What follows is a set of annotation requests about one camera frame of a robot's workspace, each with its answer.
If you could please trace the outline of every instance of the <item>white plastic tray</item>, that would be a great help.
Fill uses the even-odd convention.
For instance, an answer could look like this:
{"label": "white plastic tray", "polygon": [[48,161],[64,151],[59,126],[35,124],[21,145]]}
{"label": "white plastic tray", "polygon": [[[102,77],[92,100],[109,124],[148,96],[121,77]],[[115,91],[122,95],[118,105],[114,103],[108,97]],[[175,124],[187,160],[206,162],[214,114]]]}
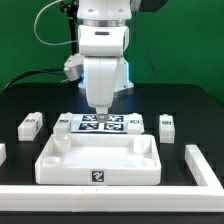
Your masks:
{"label": "white plastic tray", "polygon": [[152,135],[52,135],[36,164],[39,184],[156,185],[161,164]]}

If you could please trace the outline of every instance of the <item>white box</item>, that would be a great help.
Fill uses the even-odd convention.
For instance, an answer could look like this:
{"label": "white box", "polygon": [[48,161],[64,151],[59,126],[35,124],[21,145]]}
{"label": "white box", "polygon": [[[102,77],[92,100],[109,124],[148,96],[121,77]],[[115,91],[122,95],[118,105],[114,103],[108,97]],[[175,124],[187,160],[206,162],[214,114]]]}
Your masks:
{"label": "white box", "polygon": [[61,114],[54,126],[54,134],[68,134],[71,133],[72,113]]}
{"label": "white box", "polygon": [[42,125],[41,113],[29,113],[18,127],[19,141],[33,141]]}
{"label": "white box", "polygon": [[161,163],[152,135],[52,135],[35,172],[39,184],[156,185]]}
{"label": "white box", "polygon": [[140,114],[130,114],[128,122],[128,134],[140,135],[142,133],[143,121],[142,115]]}
{"label": "white box", "polygon": [[173,122],[173,116],[164,114],[160,115],[159,120],[159,136],[160,143],[174,143],[175,128]]}

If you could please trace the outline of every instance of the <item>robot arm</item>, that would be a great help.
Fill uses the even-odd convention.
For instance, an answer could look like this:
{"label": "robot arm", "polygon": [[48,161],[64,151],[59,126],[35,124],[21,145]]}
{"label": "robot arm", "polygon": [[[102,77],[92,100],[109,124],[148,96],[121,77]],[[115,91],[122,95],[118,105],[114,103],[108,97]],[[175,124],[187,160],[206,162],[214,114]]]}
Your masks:
{"label": "robot arm", "polygon": [[133,87],[123,58],[129,43],[126,21],[131,19],[131,10],[156,11],[166,1],[79,1],[77,17],[82,23],[78,28],[79,54],[68,59],[65,73],[75,80],[83,68],[88,105],[96,108],[99,122],[107,121],[114,92]]}

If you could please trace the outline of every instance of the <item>green wall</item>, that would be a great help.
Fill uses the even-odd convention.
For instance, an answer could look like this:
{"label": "green wall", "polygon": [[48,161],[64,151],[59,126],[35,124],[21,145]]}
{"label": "green wall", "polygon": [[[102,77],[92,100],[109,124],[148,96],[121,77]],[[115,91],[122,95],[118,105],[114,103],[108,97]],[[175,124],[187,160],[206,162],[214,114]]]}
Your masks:
{"label": "green wall", "polygon": [[[35,16],[50,2],[0,2],[1,89],[16,74],[61,67],[70,55],[69,45],[49,47],[34,37]],[[224,105],[223,24],[223,0],[169,0],[157,13],[133,15],[130,46],[126,52],[131,79],[135,83],[155,83],[139,34],[141,29],[160,83],[199,85]],[[57,7],[49,9],[41,17],[38,27],[41,37],[48,41],[69,39],[67,16],[60,13]],[[61,79],[41,75],[27,80],[59,82]]]}

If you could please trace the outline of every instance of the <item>black table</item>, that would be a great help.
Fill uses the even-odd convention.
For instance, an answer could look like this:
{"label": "black table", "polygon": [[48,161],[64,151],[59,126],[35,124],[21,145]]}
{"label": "black table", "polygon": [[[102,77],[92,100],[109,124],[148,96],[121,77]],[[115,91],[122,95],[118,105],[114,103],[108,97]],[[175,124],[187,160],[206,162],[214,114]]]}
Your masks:
{"label": "black table", "polygon": [[[77,87],[67,84],[18,84],[0,96],[0,143],[7,160],[0,184],[35,185],[34,163],[61,113],[95,113]],[[28,113],[41,112],[43,127],[33,142],[19,142],[17,127]],[[160,185],[196,185],[185,161],[186,144],[197,144],[224,186],[224,109],[193,85],[136,85],[115,97],[110,113],[140,113],[145,133],[156,138]],[[175,144],[159,143],[159,115],[173,115]],[[0,212],[0,223],[223,223],[223,213],[49,213]]]}

